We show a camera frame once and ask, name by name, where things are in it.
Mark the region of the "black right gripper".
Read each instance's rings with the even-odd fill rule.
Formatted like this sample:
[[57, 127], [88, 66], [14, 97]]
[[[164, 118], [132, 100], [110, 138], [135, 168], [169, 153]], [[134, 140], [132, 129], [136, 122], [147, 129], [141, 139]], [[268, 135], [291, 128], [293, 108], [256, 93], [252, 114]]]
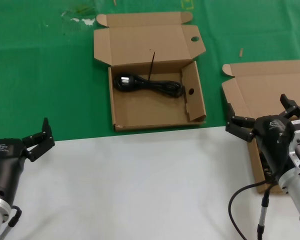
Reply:
[[279, 115], [268, 115], [256, 120], [250, 117], [237, 116], [230, 103], [227, 103], [227, 123], [225, 131], [250, 143], [256, 139], [259, 150], [264, 155], [275, 178], [292, 168], [289, 158], [291, 134], [286, 131], [290, 118], [295, 116], [300, 120], [300, 106], [281, 94], [280, 102], [284, 111]]

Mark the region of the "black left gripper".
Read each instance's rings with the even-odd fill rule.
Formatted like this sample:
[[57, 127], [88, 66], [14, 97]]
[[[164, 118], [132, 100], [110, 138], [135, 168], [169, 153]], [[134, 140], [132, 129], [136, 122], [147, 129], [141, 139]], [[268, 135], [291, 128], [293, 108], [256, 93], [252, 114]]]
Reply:
[[54, 146], [55, 140], [47, 117], [43, 119], [41, 132], [22, 140], [0, 139], [0, 199], [12, 205], [26, 158], [35, 162]]

